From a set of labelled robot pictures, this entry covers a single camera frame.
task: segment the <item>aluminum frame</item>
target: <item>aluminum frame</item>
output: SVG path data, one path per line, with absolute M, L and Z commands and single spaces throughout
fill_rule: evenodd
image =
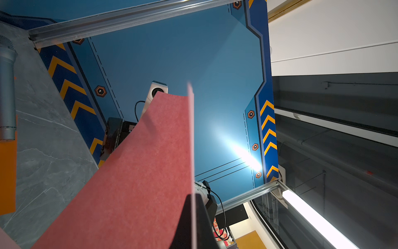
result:
M 28 30 L 36 48 L 100 35 L 230 4 L 234 0 L 162 0 Z
M 263 194 L 269 193 L 273 191 L 274 189 L 277 189 L 280 186 L 280 182 L 278 180 L 269 182 L 264 184 L 263 186 L 260 186 L 258 188 L 254 188 L 246 193 L 243 193 L 241 195 L 238 195 L 232 199 L 229 199 L 225 202 L 222 203 L 224 206 L 224 211 L 230 210 L 234 207 L 237 207 L 245 202 L 248 202 L 252 199 L 255 199 L 259 196 L 262 196 Z M 216 215 L 222 213 L 222 207 L 221 204 L 218 205 L 217 207 L 217 212 Z
M 323 120 L 320 118 L 314 118 L 302 114 L 297 114 L 294 112 L 285 111 L 282 109 L 275 108 L 275 114 L 279 114 L 288 118 L 297 119 L 300 121 L 304 121 L 310 124 L 322 126 L 328 129 L 341 131 L 350 135 L 354 135 L 357 137 L 362 137 L 365 139 L 373 140 L 379 143 L 391 145 L 394 147 L 398 147 L 398 137 L 393 137 L 390 135 L 386 135 L 383 133 L 378 133 L 374 131 L 369 131 L 366 129 L 357 128 L 354 126 L 349 126 L 345 124 L 335 123 L 328 120 Z

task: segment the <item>red object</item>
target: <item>red object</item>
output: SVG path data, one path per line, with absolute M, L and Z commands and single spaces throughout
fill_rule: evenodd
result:
M 2 249 L 21 249 L 1 228 L 0 245 Z
M 188 118 L 187 97 L 158 92 L 32 249 L 169 248 L 191 192 Z

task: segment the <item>metal rod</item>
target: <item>metal rod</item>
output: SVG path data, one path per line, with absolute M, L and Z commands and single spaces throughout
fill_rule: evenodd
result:
M 398 147 L 398 137 L 275 108 L 275 114 Z
M 263 194 L 269 193 L 269 192 L 273 191 L 274 189 L 277 189 L 278 187 L 279 187 L 279 181 L 273 181 L 273 182 L 266 183 L 263 186 L 260 186 L 258 188 L 252 189 L 246 193 L 238 195 L 238 196 L 222 203 L 222 205 L 224 206 L 224 211 L 230 210 L 230 209 L 237 207 L 245 202 L 248 202 L 252 199 L 262 196 Z M 221 214 L 221 213 L 222 213 L 222 208 L 221 208 L 221 204 L 219 204 L 217 207 L 216 215 Z
M 234 0 L 163 0 L 29 30 L 37 48 L 229 4 Z
M 14 62 L 17 52 L 12 42 L 0 35 L 0 142 L 15 140 Z

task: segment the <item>yellow chevron stripe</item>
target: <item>yellow chevron stripe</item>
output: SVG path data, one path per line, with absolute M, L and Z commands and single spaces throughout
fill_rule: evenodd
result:
M 64 83 L 62 84 L 61 91 L 59 92 L 62 99 L 65 98 L 66 92 L 68 91 L 69 88 L 73 88 L 76 91 L 81 92 L 84 95 L 87 95 L 86 91 L 83 88 L 81 88 L 80 86 L 73 84 L 72 82 L 70 82 L 68 80 L 64 80 Z
M 63 60 L 53 56 L 53 58 L 51 59 L 51 62 L 50 62 L 50 66 L 49 66 L 49 74 L 50 74 L 51 78 L 54 76 L 55 68 L 57 67 L 57 65 L 63 66 L 64 68 L 68 69 L 69 71 L 76 73 L 76 70 L 74 69 L 73 66 L 71 66 L 68 63 L 64 62 Z
M 94 153 L 94 150 L 96 150 L 97 144 L 102 145 L 102 141 L 99 140 L 98 138 L 94 138 L 94 140 L 93 140 L 93 142 L 91 143 L 91 146 L 90 146 L 90 152 L 91 152 L 91 154 L 93 154 L 93 153 Z
M 272 104 L 270 101 L 267 100 L 267 101 L 264 103 L 263 107 L 261 108 L 260 116 L 263 115 L 263 112 L 265 111 L 265 108 L 266 108 L 267 106 L 271 107 L 272 110 L 274 110 L 273 104 Z
M 279 169 L 278 169 L 277 167 L 275 167 L 275 166 L 272 165 L 272 167 L 268 170 L 267 178 L 268 178 L 269 174 L 271 174 L 271 171 L 272 171 L 272 170 L 275 170 L 276 172 L 279 172 Z
M 268 144 L 267 148 L 265 149 L 264 156 L 267 154 L 268 150 L 269 150 L 271 147 L 273 147 L 274 149 L 277 150 L 276 145 L 275 145 L 273 142 L 270 142 L 270 143 Z
M 101 168 L 101 166 L 103 165 L 104 162 L 105 162 L 104 160 L 100 160 L 99 164 L 98 164 L 98 168 Z
M 276 137 L 276 133 L 275 131 L 268 129 L 267 134 L 265 135 L 265 137 L 263 138 L 263 143 L 265 143 L 265 140 L 267 139 L 268 135 L 271 134 L 272 136 Z
M 77 100 L 75 100 L 75 103 L 73 104 L 73 108 L 72 111 L 70 112 L 70 115 L 72 116 L 73 119 L 75 119 L 77 111 L 79 110 L 79 108 L 82 108 L 88 112 L 91 112 L 92 114 L 96 115 L 96 112 L 94 111 L 93 108 L 86 106 L 85 104 L 82 104 L 80 102 L 78 102 Z
M 272 123 L 275 124 L 275 119 L 274 119 L 273 117 L 271 117 L 270 115 L 267 115 L 267 117 L 265 118 L 265 120 L 264 120 L 264 122 L 263 122 L 263 125 L 261 125 L 261 130 L 264 129 L 264 127 L 265 127 L 265 125 L 266 125 L 266 123 L 267 123 L 268 121 L 271 121 Z
M 63 43 L 56 44 L 56 46 L 58 46 L 58 47 L 62 48 L 63 50 L 66 50 L 66 49 L 65 49 L 65 47 L 64 47 L 64 44 L 63 44 Z

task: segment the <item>black line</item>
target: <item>black line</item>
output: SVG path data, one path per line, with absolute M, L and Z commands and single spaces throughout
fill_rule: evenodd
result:
M 321 134 L 323 134 L 323 133 L 326 133 L 326 132 L 328 132 L 328 131 L 331 131 L 331 129 L 326 129 L 326 130 L 324 130 L 324 131 L 318 132 L 317 134 L 312 135 L 312 136 L 310 136 L 310 137 L 308 137 L 308 138 L 302 140 L 302 141 L 301 141 L 301 144 L 302 144 L 303 142 L 307 141 L 308 139 L 311 139 L 311 138 L 313 138 L 313 137 L 316 137 L 316 136 L 321 135 Z
M 91 52 L 93 52 L 93 55 L 94 55 L 94 59 L 95 59 L 95 61 L 96 61 L 96 63 L 97 63 L 97 66 L 98 66 L 98 69 L 99 69 L 99 71 L 101 71 L 101 67 L 100 67 L 100 65 L 98 64 L 98 61 L 97 61 L 97 59 L 96 59 L 96 54 L 94 53 L 94 51 L 93 51 L 93 48 L 90 46 L 90 49 L 91 49 Z
M 73 48 L 72 48 L 72 45 L 71 45 L 70 42 L 67 42 L 67 45 L 68 45 L 68 48 L 69 48 L 69 50 L 70 50 L 70 52 L 71 52 L 71 54 L 72 54 L 72 56 L 73 56 L 73 59 L 74 59 L 75 62 L 76 62 L 77 67 L 79 68 L 79 71 L 80 71 L 81 76 L 83 77 L 84 83 L 86 84 L 86 86 L 87 86 L 87 88 L 88 88 L 88 90 L 89 90 L 89 92 L 90 92 L 90 94 L 91 94 L 91 97 L 92 97 L 92 99 L 93 99 L 93 101 L 94 101 L 94 104 L 95 104 L 95 106 L 97 107 L 97 110 L 98 110 L 98 112 L 99 112 L 99 115 L 100 115 L 100 117 L 102 118 L 104 124 L 106 124 L 105 117 L 104 117 L 104 115 L 103 115 L 103 113 L 102 113 L 102 111 L 101 111 L 101 108 L 100 108 L 100 106 L 99 106 L 99 104 L 98 104 L 98 102 L 97 102 L 97 99 L 96 99 L 95 96 L 94 96 L 94 93 L 93 93 L 93 91 L 92 91 L 92 89 L 91 89 L 91 87 L 90 87 L 90 84 L 88 83 L 88 80 L 87 80 L 87 78 L 86 78 L 86 76 L 85 76 L 85 74 L 84 74 L 84 72 L 83 72 L 83 69 L 82 69 L 82 66 L 81 66 L 80 63 L 79 63 L 79 60 L 77 59 L 77 56 L 76 56 L 76 54 L 75 54 L 75 52 L 74 52 L 74 50 L 73 50 Z
M 242 159 L 242 158 L 235 159 L 235 160 L 233 160 L 233 161 L 230 161 L 229 163 L 232 163 L 232 162 L 234 162 L 234 161 L 236 161 L 236 160 L 239 160 L 239 159 Z M 227 165 L 227 164 L 229 164 L 229 163 L 223 164 L 223 165 L 218 166 L 218 167 L 216 167 L 216 168 L 214 168 L 214 169 L 217 169 L 217 168 L 222 167 L 222 166 L 224 166 L 224 165 Z
M 241 169 L 245 169 L 245 168 L 247 168 L 247 167 L 249 167 L 249 165 L 248 165 L 248 166 L 246 166 L 246 167 L 244 167 L 244 168 L 241 168 Z M 229 174 L 232 174 L 232 173 L 238 172 L 238 171 L 239 171 L 239 170 L 241 170 L 241 169 L 238 169 L 237 171 L 231 172 L 231 173 L 229 173 Z M 229 174 L 226 174 L 226 175 L 224 175 L 224 176 L 222 176 L 222 177 L 220 177 L 220 178 L 223 178 L 223 177 L 225 177 L 225 176 L 227 176 L 227 175 L 229 175 Z M 218 180 L 218 179 L 220 179 L 220 178 L 217 178 L 217 179 L 215 179 L 215 180 Z M 213 181 L 210 181 L 210 182 L 214 182 L 215 180 L 213 180 Z M 209 183 L 210 183 L 210 182 L 209 182 Z
M 97 57 L 98 57 L 99 63 L 102 65 L 102 62 L 101 62 L 100 56 L 99 56 L 99 55 L 97 55 Z
M 343 82 L 328 82 L 328 84 L 351 84 L 351 85 L 381 85 L 381 86 L 398 86 L 398 84 L 378 84 L 378 83 L 343 83 Z
M 207 179 L 207 178 L 209 178 L 209 177 L 212 177 L 212 176 L 215 176 L 215 175 L 217 175 L 217 174 L 220 174 L 221 172 L 227 171 L 227 170 L 232 169 L 232 168 L 234 168 L 234 167 L 236 167 L 236 166 L 239 166 L 239 165 L 241 165 L 241 164 L 244 164 L 244 163 L 245 163 L 245 162 L 242 162 L 242 163 L 240 163 L 240 164 L 238 164 L 238 165 L 232 166 L 232 167 L 230 167 L 230 168 L 228 168 L 228 169 L 225 169 L 225 170 L 220 171 L 220 172 L 218 172 L 218 173 L 215 173 L 215 174 L 213 174 L 213 175 L 211 175 L 211 176 L 208 176 L 208 177 L 206 177 L 206 178 L 203 178 L 202 180 L 199 180 L 199 182 L 200 182 L 200 181 L 203 181 L 204 179 Z
M 323 173 L 324 173 L 324 217 L 325 217 L 326 170 L 323 170 Z
M 309 189 L 309 190 L 305 191 L 304 193 L 299 194 L 298 196 L 300 196 L 300 195 L 302 195 L 302 194 L 305 194 L 305 193 L 307 193 L 308 191 L 313 190 L 314 188 L 316 188 L 316 186 L 313 187 L 312 189 Z
M 311 181 L 311 180 L 312 180 L 312 179 L 314 179 L 315 177 L 318 177 L 318 176 L 320 176 L 320 175 L 322 175 L 322 174 L 324 174 L 324 172 L 322 172 L 322 173 L 320 173 L 320 174 L 318 174 L 318 175 L 316 175 L 316 176 L 312 177 L 310 180 L 306 180 L 305 182 L 303 182 L 302 184 L 300 184 L 300 185 L 298 185 L 298 186 L 295 186 L 295 188 L 297 188 L 297 187 L 299 187 L 299 186 L 303 185 L 303 184 L 304 184 L 304 183 L 306 183 L 306 182 L 309 182 L 309 181 Z
M 311 158 L 304 159 L 304 160 L 302 160 L 302 161 L 300 161 L 300 162 L 298 162 L 298 163 L 296 163 L 296 164 L 299 164 L 299 163 L 302 163 L 302 162 L 304 162 L 304 161 L 307 161 L 308 159 L 311 159 Z

